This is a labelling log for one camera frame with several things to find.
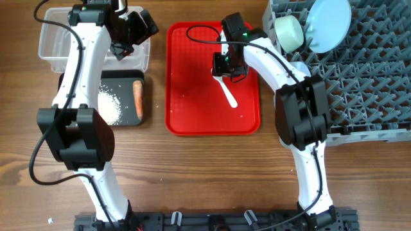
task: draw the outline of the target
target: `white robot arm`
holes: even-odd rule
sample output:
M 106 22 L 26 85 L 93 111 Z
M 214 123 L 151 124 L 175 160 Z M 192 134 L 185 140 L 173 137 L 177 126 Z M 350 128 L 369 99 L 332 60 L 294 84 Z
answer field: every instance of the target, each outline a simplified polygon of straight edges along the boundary
M 222 52 L 214 54 L 212 74 L 237 77 L 247 74 L 249 66 L 268 83 L 275 92 L 275 119 L 281 143 L 291 149 L 295 161 L 299 180 L 299 210 L 307 209 L 320 196 L 316 204 L 308 209 L 306 217 L 314 218 L 315 221 L 311 225 L 315 228 L 332 223 L 335 221 L 335 216 L 332 214 L 333 200 L 328 192 L 324 165 L 326 130 L 330 125 L 324 82 L 319 76 L 307 78 L 306 74 L 293 67 L 278 53 L 263 31 L 259 28 L 252 31 L 246 28 L 239 13 L 227 16 L 222 21 L 222 27 L 220 40 L 228 44 L 222 44 Z M 292 72 L 294 79 L 284 67 Z M 317 138 L 319 145 L 316 147 L 319 166 L 313 155 L 316 139 L 313 139 L 314 135 L 308 126 L 310 122 L 305 114 L 306 105 L 298 104 L 297 98 L 301 98 L 302 93 L 296 86 L 295 79 L 308 89 L 307 95 L 311 97 L 310 105 L 314 106 L 310 109 L 316 114 L 313 123 L 315 131 L 319 133 L 317 137 L 320 137 Z M 319 192 L 320 175 L 322 192 Z
M 64 162 L 75 174 L 92 177 L 94 185 L 88 178 L 80 176 L 96 207 L 98 230 L 105 230 L 105 227 L 111 230 L 112 227 L 107 225 L 109 222 L 118 230 L 136 230 L 138 224 L 134 213 L 112 168 L 114 134 L 98 115 L 98 91 L 107 51 L 111 50 L 121 60 L 134 51 L 134 44 L 139 45 L 156 34 L 158 27 L 146 10 L 127 15 L 127 6 L 122 0 L 84 2 L 74 5 L 69 12 L 71 29 L 81 38 L 83 47 L 74 97 L 67 112 L 63 113 L 63 120 L 58 122 L 46 141 L 57 161 Z M 61 113 L 75 81 L 79 44 L 74 35 L 71 35 L 71 41 L 66 71 L 53 100 L 53 108 L 40 109 L 37 115 L 43 133 Z M 72 122 L 76 127 L 68 128 Z M 104 209 L 96 193 L 100 195 Z
M 258 38 L 251 41 L 253 44 L 257 44 L 268 48 L 277 57 L 279 57 L 287 68 L 294 73 L 294 76 L 299 81 L 304 81 L 306 75 L 298 71 L 293 67 L 272 45 L 269 38 Z M 244 60 L 247 65 L 255 69 L 261 77 L 268 83 L 273 92 L 280 89 L 284 85 L 294 85 L 296 84 L 293 79 L 288 77 L 284 67 L 271 55 L 264 52 L 263 50 L 254 46 L 244 47 Z M 295 167 L 297 170 L 297 176 L 299 181 L 299 204 L 302 209 L 309 207 L 314 199 L 318 195 L 319 189 L 319 173 L 317 171 L 315 159 L 313 157 L 312 149 L 314 143 L 306 146 L 304 151 L 299 150 L 294 145 L 290 145 L 295 161 Z M 319 157 L 322 181 L 323 181 L 323 191 L 320 196 L 320 200 L 314 205 L 312 209 L 308 211 L 308 214 L 320 214 L 329 209 L 333 205 L 333 200 L 328 193 L 327 179 L 326 179 L 326 169 L 324 165 L 324 149 L 326 147 L 326 142 L 320 143 L 317 148 L 317 155 Z

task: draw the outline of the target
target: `black cutting board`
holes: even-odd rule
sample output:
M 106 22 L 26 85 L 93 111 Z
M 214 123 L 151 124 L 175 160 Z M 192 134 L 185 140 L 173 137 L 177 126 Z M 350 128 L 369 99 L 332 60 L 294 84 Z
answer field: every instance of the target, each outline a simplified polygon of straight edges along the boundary
M 60 76 L 58 88 L 60 88 L 63 77 L 64 73 Z M 136 80 L 142 81 L 144 86 L 144 73 L 138 70 L 101 72 L 100 94 L 102 92 L 107 93 L 118 102 L 119 117 L 115 122 L 113 119 L 106 121 L 110 122 L 108 123 L 110 126 L 135 126 L 143 122 L 144 118 L 140 120 L 137 117 L 136 105 L 134 103 L 133 83 Z M 101 108 L 99 111 L 102 118 L 107 118 L 107 115 L 102 114 L 107 110 Z

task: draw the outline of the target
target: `clear plastic container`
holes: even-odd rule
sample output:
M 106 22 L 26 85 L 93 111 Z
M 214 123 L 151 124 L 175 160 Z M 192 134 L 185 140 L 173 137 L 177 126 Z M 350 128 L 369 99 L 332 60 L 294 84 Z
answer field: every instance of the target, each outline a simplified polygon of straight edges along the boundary
M 70 10 L 71 7 L 50 8 L 47 10 L 44 19 L 69 25 L 67 16 Z M 140 6 L 128 7 L 128 13 L 133 11 L 141 12 L 142 10 Z M 56 73 L 63 73 L 65 71 L 70 53 L 70 45 L 70 32 L 60 26 L 43 24 L 39 42 L 39 57 L 51 64 L 51 70 Z M 103 70 L 137 69 L 145 72 L 150 56 L 150 39 L 147 39 L 139 46 L 133 45 L 133 47 L 134 52 L 121 61 L 118 61 L 110 51 L 107 51 Z

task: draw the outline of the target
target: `white cup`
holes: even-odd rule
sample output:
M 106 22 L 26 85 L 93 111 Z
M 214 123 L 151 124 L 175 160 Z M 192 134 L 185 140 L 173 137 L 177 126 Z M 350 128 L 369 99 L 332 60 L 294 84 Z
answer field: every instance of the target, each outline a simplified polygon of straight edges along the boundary
M 274 21 L 274 28 L 280 46 L 285 52 L 291 53 L 304 43 L 301 25 L 294 16 L 277 18 Z

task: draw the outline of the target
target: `carrot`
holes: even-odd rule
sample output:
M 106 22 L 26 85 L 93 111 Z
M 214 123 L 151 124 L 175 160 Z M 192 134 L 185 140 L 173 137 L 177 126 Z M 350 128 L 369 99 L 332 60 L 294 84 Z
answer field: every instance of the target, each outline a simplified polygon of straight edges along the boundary
M 133 83 L 134 103 L 136 104 L 137 117 L 143 119 L 143 83 L 136 80 Z

